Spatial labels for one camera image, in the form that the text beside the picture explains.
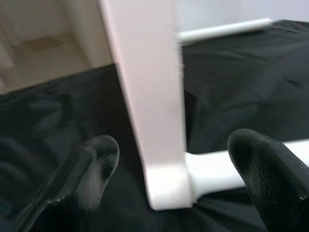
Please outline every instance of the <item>wall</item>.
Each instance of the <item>wall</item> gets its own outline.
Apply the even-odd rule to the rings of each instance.
[[[263,17],[309,21],[307,0],[177,0],[179,31]]]
[[[0,0],[0,8],[22,41],[68,31],[61,0]]]
[[[112,63],[97,0],[65,0],[73,32],[92,67]]]

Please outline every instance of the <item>floor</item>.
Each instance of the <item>floor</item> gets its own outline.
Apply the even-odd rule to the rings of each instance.
[[[71,33],[13,47],[15,67],[0,70],[0,94],[91,69]]]

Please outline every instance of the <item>tiled floor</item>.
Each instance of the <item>tiled floor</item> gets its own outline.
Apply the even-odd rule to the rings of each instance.
[[[7,93],[91,69],[71,33],[13,47],[15,67],[0,70],[0,93]]]

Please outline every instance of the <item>horizontal bar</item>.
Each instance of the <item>horizontal bar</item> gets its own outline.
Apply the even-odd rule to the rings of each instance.
[[[309,139],[284,144],[309,166]],[[186,153],[186,164],[196,200],[209,193],[245,187],[229,157],[228,151],[204,155]]]
[[[261,30],[265,27],[270,26],[271,23],[272,20],[270,18],[262,18],[218,27],[183,31],[178,33],[178,39],[184,45],[190,42],[196,42],[205,39],[212,39],[226,35]]]

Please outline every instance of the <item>white wooden leg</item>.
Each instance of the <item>white wooden leg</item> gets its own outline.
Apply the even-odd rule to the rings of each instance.
[[[174,0],[99,0],[153,209],[191,207]]]

